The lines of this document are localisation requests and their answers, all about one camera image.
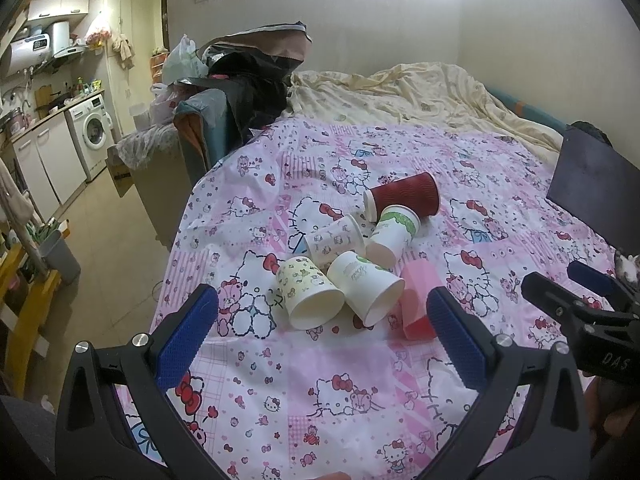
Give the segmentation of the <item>yellow cartoon paper cup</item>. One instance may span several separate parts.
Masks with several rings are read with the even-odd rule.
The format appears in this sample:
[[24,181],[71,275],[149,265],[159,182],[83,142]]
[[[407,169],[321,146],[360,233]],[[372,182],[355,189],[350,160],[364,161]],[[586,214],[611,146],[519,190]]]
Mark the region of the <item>yellow cartoon paper cup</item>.
[[311,330],[337,316],[345,295],[309,258],[294,256],[277,273],[288,319],[296,330]]

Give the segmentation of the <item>pink plastic cup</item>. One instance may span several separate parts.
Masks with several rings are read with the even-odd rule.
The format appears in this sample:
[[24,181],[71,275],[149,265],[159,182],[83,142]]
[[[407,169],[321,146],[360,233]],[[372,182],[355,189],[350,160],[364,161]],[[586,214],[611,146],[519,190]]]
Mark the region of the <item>pink plastic cup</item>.
[[402,329],[408,340],[433,340],[436,335],[427,315],[427,297],[442,284],[433,263],[416,259],[404,265],[400,277],[405,289],[399,300]]

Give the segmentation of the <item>dark red ribbed cup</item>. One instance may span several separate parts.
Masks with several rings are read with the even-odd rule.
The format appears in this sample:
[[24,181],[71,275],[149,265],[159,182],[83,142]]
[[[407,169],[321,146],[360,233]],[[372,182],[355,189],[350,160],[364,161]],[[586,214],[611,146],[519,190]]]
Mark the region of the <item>dark red ribbed cup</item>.
[[401,205],[411,209],[420,219],[434,216],[439,211],[439,190],[428,172],[388,182],[363,193],[364,216],[378,222],[387,206]]

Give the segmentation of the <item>white green-rim paper cup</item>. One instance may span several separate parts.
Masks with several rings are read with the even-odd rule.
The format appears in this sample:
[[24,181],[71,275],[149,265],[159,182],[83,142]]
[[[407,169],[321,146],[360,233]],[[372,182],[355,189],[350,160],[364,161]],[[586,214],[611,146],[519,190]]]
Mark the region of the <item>white green-rim paper cup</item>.
[[407,206],[387,206],[367,242],[366,258],[384,269],[392,268],[416,237],[420,225],[419,217]]

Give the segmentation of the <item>pink cartoon paper cup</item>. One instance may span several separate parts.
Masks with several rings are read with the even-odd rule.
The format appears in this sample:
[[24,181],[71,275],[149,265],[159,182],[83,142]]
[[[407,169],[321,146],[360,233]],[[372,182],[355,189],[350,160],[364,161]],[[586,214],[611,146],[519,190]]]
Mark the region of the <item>pink cartoon paper cup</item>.
[[317,266],[329,266],[343,252],[364,255],[364,238],[351,214],[304,236],[309,258]]

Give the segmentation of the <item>black flat panel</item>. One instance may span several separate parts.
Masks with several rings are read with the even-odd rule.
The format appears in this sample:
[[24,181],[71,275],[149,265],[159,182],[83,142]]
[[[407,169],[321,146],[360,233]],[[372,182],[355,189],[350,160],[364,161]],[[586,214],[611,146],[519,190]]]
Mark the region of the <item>black flat panel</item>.
[[548,200],[626,255],[639,252],[639,169],[612,146],[570,127],[563,136]]

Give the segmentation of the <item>grey trash bin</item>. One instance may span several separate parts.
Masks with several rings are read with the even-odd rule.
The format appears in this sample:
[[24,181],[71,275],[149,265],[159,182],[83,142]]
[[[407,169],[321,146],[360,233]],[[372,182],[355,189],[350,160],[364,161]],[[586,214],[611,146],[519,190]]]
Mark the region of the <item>grey trash bin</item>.
[[51,269],[60,272],[65,285],[72,284],[78,278],[81,267],[59,230],[52,231],[38,250],[44,262]]

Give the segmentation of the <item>cardboard box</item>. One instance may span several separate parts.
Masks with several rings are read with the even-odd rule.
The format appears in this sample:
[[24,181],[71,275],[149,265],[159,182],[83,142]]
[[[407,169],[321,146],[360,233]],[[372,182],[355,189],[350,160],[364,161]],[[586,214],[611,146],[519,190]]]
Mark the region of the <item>cardboard box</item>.
[[170,249],[192,188],[175,126],[124,136],[107,150],[106,166],[120,197],[136,188],[156,238]]

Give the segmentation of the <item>cream crumpled blanket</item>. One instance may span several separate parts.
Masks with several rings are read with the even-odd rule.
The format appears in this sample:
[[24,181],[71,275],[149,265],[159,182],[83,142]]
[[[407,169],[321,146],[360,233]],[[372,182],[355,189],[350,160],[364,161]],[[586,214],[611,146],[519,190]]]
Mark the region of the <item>cream crumpled blanket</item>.
[[398,64],[370,76],[292,73],[285,113],[349,125],[424,125],[453,133],[498,133],[552,162],[562,136],[521,118],[456,64]]

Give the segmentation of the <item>white kitchen cabinet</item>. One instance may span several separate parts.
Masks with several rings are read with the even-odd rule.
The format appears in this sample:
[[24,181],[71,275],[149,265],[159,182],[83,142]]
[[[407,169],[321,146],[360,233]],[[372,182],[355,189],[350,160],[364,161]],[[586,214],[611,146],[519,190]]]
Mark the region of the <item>white kitchen cabinet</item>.
[[44,221],[66,209],[86,183],[63,113],[12,141],[18,169]]

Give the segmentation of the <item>white washing machine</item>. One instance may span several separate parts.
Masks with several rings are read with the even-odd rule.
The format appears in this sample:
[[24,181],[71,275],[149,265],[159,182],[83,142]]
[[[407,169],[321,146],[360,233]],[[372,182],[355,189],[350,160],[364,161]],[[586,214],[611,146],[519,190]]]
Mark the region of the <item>white washing machine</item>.
[[65,112],[86,181],[94,180],[106,167],[107,150],[114,144],[113,122],[107,111],[103,92],[73,104]]

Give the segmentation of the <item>pile of clothes and bags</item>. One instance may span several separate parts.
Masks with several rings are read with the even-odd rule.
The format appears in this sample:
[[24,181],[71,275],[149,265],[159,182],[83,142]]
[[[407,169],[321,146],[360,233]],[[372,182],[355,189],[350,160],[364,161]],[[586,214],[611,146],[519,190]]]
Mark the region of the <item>pile of clothes and bags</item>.
[[192,94],[174,111],[182,147],[196,168],[209,170],[281,115],[290,76],[311,45],[306,24],[297,21],[220,36],[198,50],[206,72],[178,81]]

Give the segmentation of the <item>white plastic bag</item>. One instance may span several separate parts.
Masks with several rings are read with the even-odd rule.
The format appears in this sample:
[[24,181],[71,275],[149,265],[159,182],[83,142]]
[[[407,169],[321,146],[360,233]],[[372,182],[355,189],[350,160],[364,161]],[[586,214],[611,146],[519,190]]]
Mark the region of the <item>white plastic bag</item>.
[[173,84],[183,78],[203,78],[208,67],[198,57],[195,42],[183,35],[165,60],[162,71],[162,83]]

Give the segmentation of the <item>white water heater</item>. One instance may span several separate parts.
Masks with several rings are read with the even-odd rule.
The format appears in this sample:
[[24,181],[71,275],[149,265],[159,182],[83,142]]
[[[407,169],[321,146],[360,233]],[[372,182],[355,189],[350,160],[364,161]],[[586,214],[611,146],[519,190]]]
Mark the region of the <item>white water heater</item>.
[[14,41],[1,58],[1,77],[9,78],[23,70],[38,67],[51,57],[51,39],[48,34],[30,36]]

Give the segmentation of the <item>white upper cabinet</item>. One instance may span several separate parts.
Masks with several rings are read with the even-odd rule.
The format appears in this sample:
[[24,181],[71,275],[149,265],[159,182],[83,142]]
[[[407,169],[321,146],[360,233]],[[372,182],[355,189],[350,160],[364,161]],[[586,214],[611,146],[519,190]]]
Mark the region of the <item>white upper cabinet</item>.
[[28,8],[28,20],[84,15],[89,12],[89,0],[32,0]]

